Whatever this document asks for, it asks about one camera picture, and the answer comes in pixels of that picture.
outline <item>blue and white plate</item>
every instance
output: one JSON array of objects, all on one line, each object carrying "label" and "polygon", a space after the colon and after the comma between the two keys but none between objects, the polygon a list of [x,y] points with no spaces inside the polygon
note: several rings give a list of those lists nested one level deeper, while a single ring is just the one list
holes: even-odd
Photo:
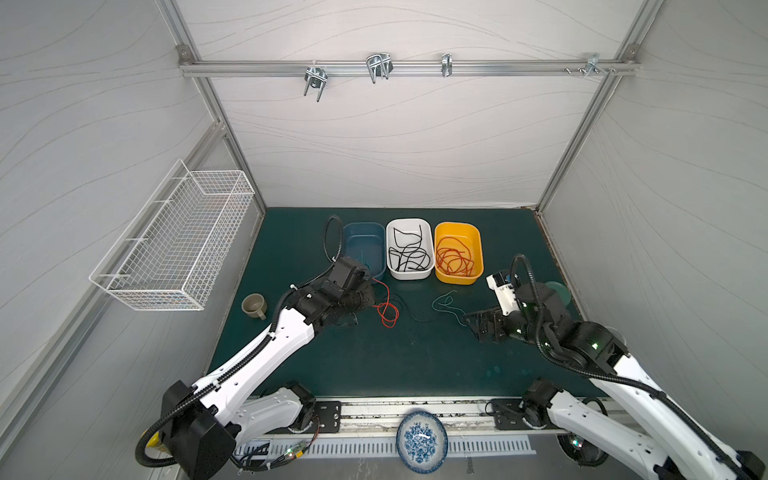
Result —
[{"label": "blue and white plate", "polygon": [[432,473],[448,454],[448,434],[432,413],[414,412],[400,422],[396,447],[408,468],[416,473]]}]

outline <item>black hose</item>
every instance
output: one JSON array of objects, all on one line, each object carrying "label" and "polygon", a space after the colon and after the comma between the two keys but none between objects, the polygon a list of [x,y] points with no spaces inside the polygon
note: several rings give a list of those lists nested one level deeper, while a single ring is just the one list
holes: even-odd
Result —
[{"label": "black hose", "polygon": [[[337,222],[339,222],[339,248],[336,252],[336,256],[332,259],[328,255],[328,248],[326,246],[326,235],[328,234],[328,226],[330,225],[331,220],[336,220]],[[341,250],[343,248],[343,245],[344,245],[344,224],[342,223],[341,219],[338,216],[331,215],[330,217],[328,217],[328,220],[326,220],[326,224],[323,227],[323,252],[326,254],[326,259],[328,259],[328,261],[330,262],[330,265],[320,275],[317,275],[311,280],[308,280],[302,283],[297,287],[297,289],[304,288],[305,286],[309,285],[310,283],[319,279],[321,276],[328,273],[333,268],[333,264],[336,262],[336,259],[338,259],[339,256],[341,255]],[[280,297],[280,300],[277,301],[277,304],[275,305],[275,311],[272,314],[272,322],[270,323],[270,333],[275,333],[277,331],[277,323],[280,321],[280,311],[283,309],[283,304],[285,303],[286,299],[291,293],[293,293],[293,291],[294,290],[286,291]],[[259,353],[261,353],[262,350],[264,350],[266,345],[270,341],[272,341],[272,338],[274,338],[274,336],[267,334],[264,337],[264,339],[261,341],[261,343],[259,343],[253,350],[248,352],[248,355],[244,356],[238,363],[230,367],[226,372],[219,375],[217,377],[217,381],[219,382],[219,384],[232,378],[232,376],[235,373],[239,372],[245,365],[248,364],[248,362],[256,358],[256,355],[258,355]],[[144,434],[139,438],[139,441],[136,444],[136,449],[134,451],[134,457],[136,458],[136,462],[138,462],[139,465],[142,465],[144,467],[149,467],[149,468],[160,468],[160,467],[168,467],[170,465],[176,465],[175,458],[151,458],[150,456],[148,456],[147,453],[144,451],[147,448],[147,443],[149,443],[150,439],[154,436],[154,434],[159,432],[160,429],[162,429],[166,423],[168,423],[174,417],[180,415],[182,412],[187,410],[197,400],[213,392],[215,388],[216,386],[213,383],[203,387],[199,392],[196,392],[189,399],[183,401],[182,403],[177,405],[175,409],[166,413],[159,420],[153,423],[152,426],[149,429],[147,429],[147,431],[144,432]]]},{"label": "black hose", "polygon": [[557,360],[556,358],[552,357],[549,354],[549,351],[547,351],[544,347],[544,344],[541,341],[541,328],[544,326],[544,306],[541,303],[541,297],[539,296],[538,287],[536,286],[536,279],[533,275],[533,269],[531,268],[531,263],[528,261],[528,258],[525,255],[518,254],[515,255],[515,258],[512,261],[512,265],[509,270],[509,276],[512,278],[512,276],[515,273],[515,268],[518,265],[518,261],[521,261],[523,263],[523,266],[525,267],[525,272],[528,274],[528,280],[531,283],[531,291],[533,293],[533,297],[536,302],[536,308],[537,308],[537,315],[536,315],[536,324],[534,327],[534,342],[536,344],[536,348],[540,352],[540,354],[550,363],[554,363],[556,366],[559,366],[563,369],[569,370],[573,373],[577,373],[581,376],[585,376],[588,378],[596,379],[596,380],[602,380],[603,382],[610,382],[610,383],[618,383],[620,385],[626,385],[630,386],[632,388],[643,390],[644,392],[648,393],[652,399],[656,399],[662,404],[664,404],[669,410],[674,412],[675,415],[677,415],[680,420],[683,421],[683,423],[690,428],[699,439],[701,439],[702,442],[712,451],[715,455],[717,455],[717,461],[722,462],[725,464],[726,467],[730,468],[730,470],[736,474],[737,478],[741,478],[743,480],[750,480],[750,476],[748,476],[744,470],[741,469],[740,466],[738,466],[733,459],[725,453],[720,446],[715,443],[714,440],[712,440],[712,437],[710,437],[699,425],[686,413],[680,408],[675,402],[672,401],[672,399],[667,397],[667,394],[662,392],[661,390],[656,390],[652,386],[646,385],[645,383],[638,382],[637,380],[628,379],[621,376],[616,375],[608,375],[606,373],[602,372],[591,372],[586,369],[582,369],[580,367],[571,366],[566,362],[561,362],[560,360]]}]

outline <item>teal cable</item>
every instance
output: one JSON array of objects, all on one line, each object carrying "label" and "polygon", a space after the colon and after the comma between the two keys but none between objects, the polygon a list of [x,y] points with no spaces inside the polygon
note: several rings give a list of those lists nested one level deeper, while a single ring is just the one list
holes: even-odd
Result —
[{"label": "teal cable", "polygon": [[[467,314],[467,312],[465,312],[464,310],[462,310],[462,309],[458,308],[457,306],[451,306],[451,303],[453,303],[453,297],[451,296],[451,294],[452,294],[452,293],[456,293],[456,290],[451,290],[450,292],[448,292],[448,293],[445,293],[445,294],[443,294],[443,295],[441,295],[441,296],[437,297],[436,299],[434,299],[434,300],[432,301],[432,309],[433,309],[433,310],[435,310],[436,312],[446,312],[446,313],[451,313],[453,316],[455,316],[455,317],[456,317],[456,321],[458,322],[458,324],[459,324],[459,325],[461,325],[461,326],[467,326],[467,325],[465,325],[464,323],[462,323],[462,318],[461,318],[460,316],[458,316],[458,314],[456,313],[456,310],[458,310],[459,312],[461,312],[461,313],[462,313],[462,315],[466,315],[466,314]],[[436,307],[435,307],[435,303],[436,303],[438,300],[440,300],[442,297],[445,297],[445,299],[443,300],[443,302],[442,302],[442,303],[438,303],[438,306],[441,306],[441,307],[443,307],[443,308],[446,308],[447,310],[440,310],[439,308],[436,308]]]}]

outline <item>wire basket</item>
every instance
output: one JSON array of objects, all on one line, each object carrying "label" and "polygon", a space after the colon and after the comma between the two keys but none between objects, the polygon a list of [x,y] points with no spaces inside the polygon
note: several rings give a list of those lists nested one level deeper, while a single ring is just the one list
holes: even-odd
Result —
[{"label": "wire basket", "polygon": [[153,195],[164,189],[167,198],[148,201],[91,274],[134,310],[202,310],[253,198],[241,170],[190,171],[178,163],[183,176],[171,176],[177,166]]}]

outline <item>horizontal metal bar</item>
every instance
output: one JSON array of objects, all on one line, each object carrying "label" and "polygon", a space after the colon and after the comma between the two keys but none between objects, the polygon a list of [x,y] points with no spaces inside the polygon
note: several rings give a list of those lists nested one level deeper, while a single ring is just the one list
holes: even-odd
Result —
[{"label": "horizontal metal bar", "polygon": [[[518,77],[577,75],[586,60],[453,61],[452,75],[460,77]],[[440,61],[392,60],[394,77],[441,77]],[[304,77],[308,67],[322,68],[329,77],[369,77],[364,61],[199,61],[180,65],[185,77]],[[609,74],[634,75],[640,65],[601,60],[598,67]]]}]

